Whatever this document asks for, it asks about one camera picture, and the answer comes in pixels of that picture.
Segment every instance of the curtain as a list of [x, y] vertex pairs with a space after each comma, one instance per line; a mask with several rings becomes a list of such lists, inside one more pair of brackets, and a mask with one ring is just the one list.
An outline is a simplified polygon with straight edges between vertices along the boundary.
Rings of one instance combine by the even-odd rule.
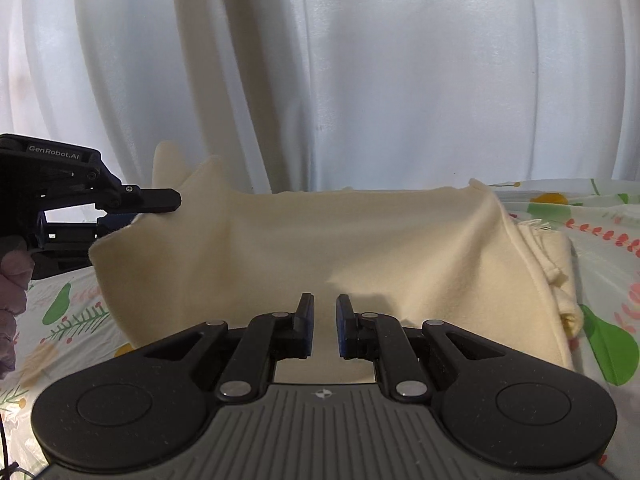
[[640, 0], [0, 0], [0, 131], [148, 185], [640, 180]]

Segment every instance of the gray ribbed panel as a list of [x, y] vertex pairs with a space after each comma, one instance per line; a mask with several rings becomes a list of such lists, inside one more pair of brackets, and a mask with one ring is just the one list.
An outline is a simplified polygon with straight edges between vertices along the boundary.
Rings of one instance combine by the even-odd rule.
[[[316, 392], [326, 388], [331, 396]], [[42, 480], [611, 480], [593, 464], [514, 474], [457, 448], [420, 406], [391, 402], [375, 384], [274, 384], [229, 406], [190, 450], [144, 472], [92, 476], [57, 466]]]

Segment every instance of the pink glove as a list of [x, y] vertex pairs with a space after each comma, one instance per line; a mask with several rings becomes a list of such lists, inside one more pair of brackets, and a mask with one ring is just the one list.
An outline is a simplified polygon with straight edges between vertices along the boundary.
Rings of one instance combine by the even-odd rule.
[[0, 240], [0, 380], [15, 370], [15, 316], [27, 308], [26, 290], [34, 263], [24, 242]]

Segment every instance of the cream fabric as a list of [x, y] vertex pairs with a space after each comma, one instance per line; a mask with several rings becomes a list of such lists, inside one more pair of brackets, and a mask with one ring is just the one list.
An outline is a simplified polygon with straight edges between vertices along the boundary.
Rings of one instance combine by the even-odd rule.
[[392, 314], [407, 326], [444, 319], [572, 367], [550, 285], [562, 269], [532, 241], [539, 226], [514, 224], [478, 181], [244, 194], [227, 185], [219, 160], [190, 174], [170, 144], [157, 150], [154, 179], [180, 191], [178, 211], [138, 216], [90, 250], [104, 299], [135, 346], [211, 318], [234, 327], [291, 312], [311, 292], [313, 355], [279, 363], [276, 380], [370, 381], [369, 363], [338, 356], [335, 300], [344, 293], [356, 312]]

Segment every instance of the silver screw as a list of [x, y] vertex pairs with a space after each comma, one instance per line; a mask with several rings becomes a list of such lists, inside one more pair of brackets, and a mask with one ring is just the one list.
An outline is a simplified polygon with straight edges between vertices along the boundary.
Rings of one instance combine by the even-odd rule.
[[420, 397], [427, 392], [427, 385], [420, 381], [402, 381], [396, 384], [396, 392], [403, 397]]
[[251, 385], [245, 381], [227, 381], [220, 386], [220, 393], [225, 397], [244, 397], [251, 393]]

